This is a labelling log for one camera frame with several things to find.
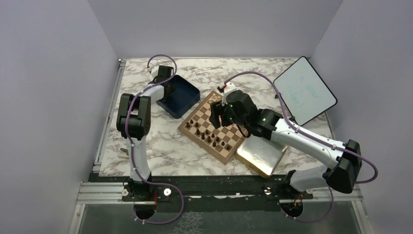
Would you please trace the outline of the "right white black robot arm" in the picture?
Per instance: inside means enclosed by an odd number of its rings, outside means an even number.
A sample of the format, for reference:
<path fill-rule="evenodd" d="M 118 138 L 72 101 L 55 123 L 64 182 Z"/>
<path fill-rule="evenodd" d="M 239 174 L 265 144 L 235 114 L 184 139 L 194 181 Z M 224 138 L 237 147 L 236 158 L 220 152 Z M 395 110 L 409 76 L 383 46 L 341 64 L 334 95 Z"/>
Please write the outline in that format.
<path fill-rule="evenodd" d="M 291 170 L 281 185 L 286 198 L 327 186 L 344 194 L 353 191 L 362 166 L 361 159 L 353 155 L 360 152 L 356 141 L 320 143 L 319 135 L 306 129 L 293 129 L 281 114 L 270 109 L 258 109 L 251 97 L 240 90 L 227 95 L 225 103 L 220 100 L 210 107 L 209 121 L 215 128 L 236 124 L 247 129 L 249 135 L 286 144 L 323 164 L 304 171 Z"/>

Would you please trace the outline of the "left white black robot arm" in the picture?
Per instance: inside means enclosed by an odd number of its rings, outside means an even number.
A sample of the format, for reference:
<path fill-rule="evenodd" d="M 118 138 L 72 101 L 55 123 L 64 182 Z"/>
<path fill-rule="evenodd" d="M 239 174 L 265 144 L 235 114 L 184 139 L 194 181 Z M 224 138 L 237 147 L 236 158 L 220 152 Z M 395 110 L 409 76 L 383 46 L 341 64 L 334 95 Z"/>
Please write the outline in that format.
<path fill-rule="evenodd" d="M 151 69 L 150 74 L 153 80 L 142 91 L 135 95 L 121 95 L 116 120 L 116 128 L 127 142 L 131 166 L 128 191 L 141 200 L 147 200 L 153 194 L 153 187 L 148 181 L 151 171 L 146 150 L 151 105 L 172 92 L 168 81 L 176 74 L 176 69 L 158 65 Z"/>

